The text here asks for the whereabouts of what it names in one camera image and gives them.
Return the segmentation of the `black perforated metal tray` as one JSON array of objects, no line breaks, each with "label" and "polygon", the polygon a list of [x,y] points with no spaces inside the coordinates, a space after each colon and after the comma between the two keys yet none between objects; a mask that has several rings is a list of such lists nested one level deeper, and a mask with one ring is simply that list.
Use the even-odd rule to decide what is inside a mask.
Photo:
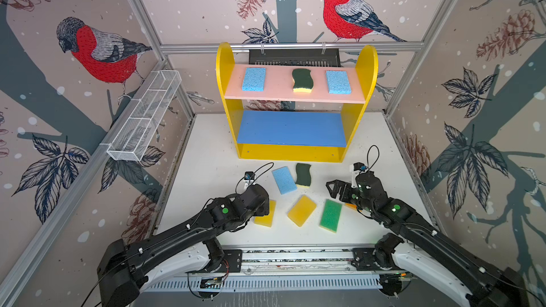
[{"label": "black perforated metal tray", "polygon": [[286,65],[304,67],[341,67],[338,49],[265,49],[251,50],[250,65]]}]

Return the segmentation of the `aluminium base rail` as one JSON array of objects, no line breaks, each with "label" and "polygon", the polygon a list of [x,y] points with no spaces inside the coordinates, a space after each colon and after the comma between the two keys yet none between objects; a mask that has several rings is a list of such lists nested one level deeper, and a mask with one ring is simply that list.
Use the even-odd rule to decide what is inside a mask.
[{"label": "aluminium base rail", "polygon": [[372,247],[289,247],[223,249],[214,242],[200,242],[180,250],[168,247],[132,247],[123,261],[137,279],[150,283],[187,273],[230,275],[304,275],[321,273],[401,272],[392,265],[381,267]]}]

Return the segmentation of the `green yellow scouring sponge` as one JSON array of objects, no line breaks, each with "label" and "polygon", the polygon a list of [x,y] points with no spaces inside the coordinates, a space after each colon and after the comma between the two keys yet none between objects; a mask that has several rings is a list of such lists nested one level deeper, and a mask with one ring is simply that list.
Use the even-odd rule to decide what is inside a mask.
[{"label": "green yellow scouring sponge", "polygon": [[310,69],[297,68],[291,73],[294,81],[293,92],[310,93],[314,87],[314,80],[311,76]]},{"label": "green yellow scouring sponge", "polygon": [[311,186],[311,165],[308,163],[298,163],[296,165],[297,180],[296,185],[301,187]]}]

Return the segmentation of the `yellow orange sponge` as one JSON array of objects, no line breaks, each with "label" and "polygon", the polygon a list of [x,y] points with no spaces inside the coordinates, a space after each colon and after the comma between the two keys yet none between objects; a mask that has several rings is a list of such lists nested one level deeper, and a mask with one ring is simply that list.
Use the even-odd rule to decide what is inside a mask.
[{"label": "yellow orange sponge", "polygon": [[302,227],[316,208],[317,204],[310,197],[302,195],[287,216],[296,226]]}]

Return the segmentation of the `light blue sponge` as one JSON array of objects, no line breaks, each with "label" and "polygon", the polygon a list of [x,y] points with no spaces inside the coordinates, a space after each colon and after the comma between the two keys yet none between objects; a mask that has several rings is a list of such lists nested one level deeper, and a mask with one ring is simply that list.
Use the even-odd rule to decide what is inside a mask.
[{"label": "light blue sponge", "polygon": [[287,166],[273,170],[272,174],[281,195],[297,190],[297,185],[294,183],[294,179]]},{"label": "light blue sponge", "polygon": [[348,73],[346,71],[326,71],[328,93],[334,95],[350,95],[352,93]]},{"label": "light blue sponge", "polygon": [[265,68],[246,68],[243,78],[242,91],[263,92],[265,87]]}]

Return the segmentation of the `yellow shelf unit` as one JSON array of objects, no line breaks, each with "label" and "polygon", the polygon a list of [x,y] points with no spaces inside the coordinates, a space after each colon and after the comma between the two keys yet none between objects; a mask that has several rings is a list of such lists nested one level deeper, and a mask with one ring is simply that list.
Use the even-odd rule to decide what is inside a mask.
[{"label": "yellow shelf unit", "polygon": [[[264,90],[243,90],[247,64],[220,44],[216,77],[235,151],[240,159],[341,163],[377,82],[378,52],[365,46],[352,68],[310,67],[311,92],[294,92],[294,66],[264,65]],[[328,72],[345,73],[349,94],[328,89]]]}]

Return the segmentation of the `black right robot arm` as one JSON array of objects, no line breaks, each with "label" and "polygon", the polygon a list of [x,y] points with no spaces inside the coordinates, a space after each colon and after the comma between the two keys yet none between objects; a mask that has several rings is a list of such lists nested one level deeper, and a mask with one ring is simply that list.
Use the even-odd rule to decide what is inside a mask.
[{"label": "black right robot arm", "polygon": [[355,172],[353,181],[326,184],[330,196],[350,203],[389,232],[375,244],[377,267],[408,271],[459,306],[529,306],[523,278],[499,269],[435,229],[404,201],[388,196],[372,171]]}]

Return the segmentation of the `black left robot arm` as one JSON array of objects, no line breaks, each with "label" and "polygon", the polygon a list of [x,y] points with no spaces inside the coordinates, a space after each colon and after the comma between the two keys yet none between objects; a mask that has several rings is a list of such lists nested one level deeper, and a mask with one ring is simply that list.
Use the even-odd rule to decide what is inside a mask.
[{"label": "black left robot arm", "polygon": [[145,240],[119,239],[98,265],[102,306],[128,306],[154,284],[177,274],[216,271],[224,259],[217,239],[243,229],[252,217],[268,215],[270,198],[260,185],[214,198],[195,216]]}]

